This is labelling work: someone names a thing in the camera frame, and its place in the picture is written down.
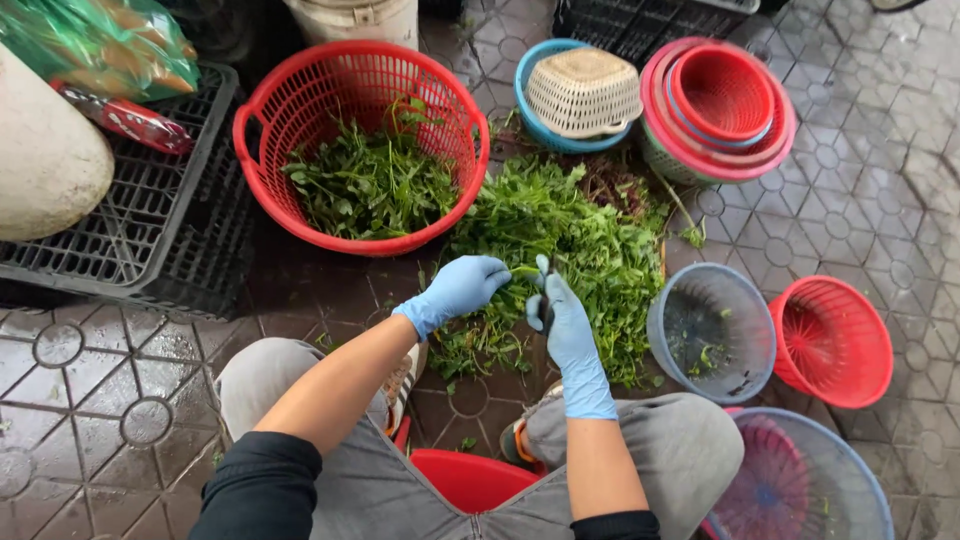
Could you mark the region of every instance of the scissors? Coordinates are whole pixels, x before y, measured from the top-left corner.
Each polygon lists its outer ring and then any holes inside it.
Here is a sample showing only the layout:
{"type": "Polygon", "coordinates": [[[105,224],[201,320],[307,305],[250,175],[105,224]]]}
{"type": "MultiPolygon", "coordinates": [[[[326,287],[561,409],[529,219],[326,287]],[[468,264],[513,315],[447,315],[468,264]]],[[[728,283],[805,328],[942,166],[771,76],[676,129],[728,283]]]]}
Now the scissors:
{"type": "Polygon", "coordinates": [[[543,276],[543,291],[540,293],[540,307],[537,308],[537,316],[543,323],[543,335],[550,334],[550,328],[553,326],[553,309],[550,307],[550,299],[546,296],[546,278],[550,274],[557,273],[556,254],[550,256],[550,264],[547,265],[546,275],[543,276]]]}

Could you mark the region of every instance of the red stool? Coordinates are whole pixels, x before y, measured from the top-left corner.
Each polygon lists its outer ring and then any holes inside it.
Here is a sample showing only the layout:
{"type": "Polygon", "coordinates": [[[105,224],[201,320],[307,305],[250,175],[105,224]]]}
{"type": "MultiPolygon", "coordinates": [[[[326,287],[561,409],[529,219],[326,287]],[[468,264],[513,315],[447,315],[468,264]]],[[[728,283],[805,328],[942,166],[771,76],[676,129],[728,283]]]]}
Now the red stool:
{"type": "MultiPolygon", "coordinates": [[[[405,416],[396,430],[401,452],[409,433],[410,417],[405,416]]],[[[467,514],[493,510],[540,479],[509,463],[446,450],[417,449],[410,461],[445,499],[467,514]]]]}

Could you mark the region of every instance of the pile of greens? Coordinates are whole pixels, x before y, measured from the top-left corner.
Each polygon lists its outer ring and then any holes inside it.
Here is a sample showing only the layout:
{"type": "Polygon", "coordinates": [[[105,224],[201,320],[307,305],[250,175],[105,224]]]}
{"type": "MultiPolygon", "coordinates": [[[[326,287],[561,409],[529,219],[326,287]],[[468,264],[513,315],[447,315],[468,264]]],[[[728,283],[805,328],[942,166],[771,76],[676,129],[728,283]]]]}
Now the pile of greens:
{"type": "Polygon", "coordinates": [[[394,102],[384,129],[365,133],[356,118],[332,116],[340,134],[314,152],[300,147],[280,171],[300,194],[310,226],[342,238],[377,240],[425,228],[457,204],[451,185],[456,162],[424,154],[420,129],[442,126],[427,118],[426,105],[411,98],[394,102]]]}
{"type": "MultiPolygon", "coordinates": [[[[503,259],[515,278],[480,312],[437,331],[430,361],[443,377],[487,375],[495,362],[530,369],[518,332],[526,326],[520,322],[524,303],[537,291],[522,277],[537,271],[537,254],[546,254],[555,256],[583,302],[610,381],[641,382],[647,307],[663,288],[658,243],[668,207],[651,205],[638,215],[598,207],[578,186],[586,173],[582,164],[565,173],[553,161],[516,157],[484,183],[443,259],[491,255],[503,259]]],[[[615,190],[623,198],[645,194],[636,183],[615,190]]]]}

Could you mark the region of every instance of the tiled floor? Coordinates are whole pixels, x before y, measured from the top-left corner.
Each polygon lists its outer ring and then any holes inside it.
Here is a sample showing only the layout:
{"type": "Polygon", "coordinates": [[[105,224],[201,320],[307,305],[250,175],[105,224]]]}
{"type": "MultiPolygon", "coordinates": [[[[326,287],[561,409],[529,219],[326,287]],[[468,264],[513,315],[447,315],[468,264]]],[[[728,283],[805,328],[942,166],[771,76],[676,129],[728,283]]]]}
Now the tiled floor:
{"type": "MultiPolygon", "coordinates": [[[[795,149],[758,182],[690,197],[708,242],[667,246],[670,272],[723,262],[768,296],[792,274],[829,274],[875,304],[896,352],[886,397],[831,416],[772,380],[758,401],[835,418],[879,477],[898,538],[960,537],[958,11],[960,0],[889,16],[865,0],[794,0],[748,21],[734,39],[769,46],[802,120],[795,149]]],[[[458,27],[423,21],[421,48],[505,116],[516,63],[548,36],[551,13],[548,0],[470,0],[458,27]]],[[[226,442],[210,383],[232,355],[265,335],[346,341],[416,293],[420,265],[439,253],[345,257],[263,224],[248,315],[231,323],[110,306],[0,313],[0,537],[184,537],[226,442]]],[[[453,449],[470,436],[473,452],[497,456],[500,431],[558,376],[542,375],[460,380],[447,396],[427,373],[415,444],[453,449]]]]}

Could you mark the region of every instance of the black sleeve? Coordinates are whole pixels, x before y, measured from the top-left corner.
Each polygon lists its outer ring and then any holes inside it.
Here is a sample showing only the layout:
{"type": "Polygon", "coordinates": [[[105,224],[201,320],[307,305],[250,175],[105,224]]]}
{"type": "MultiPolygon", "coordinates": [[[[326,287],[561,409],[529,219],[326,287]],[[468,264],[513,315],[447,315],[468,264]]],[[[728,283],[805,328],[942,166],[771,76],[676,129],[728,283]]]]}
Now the black sleeve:
{"type": "Polygon", "coordinates": [[[660,522],[650,510],[594,516],[570,528],[576,540],[660,540],[660,522]]]}
{"type": "Polygon", "coordinates": [[[191,540],[306,539],[317,505],[320,453],[285,433],[250,431],[206,483],[191,540]]]}

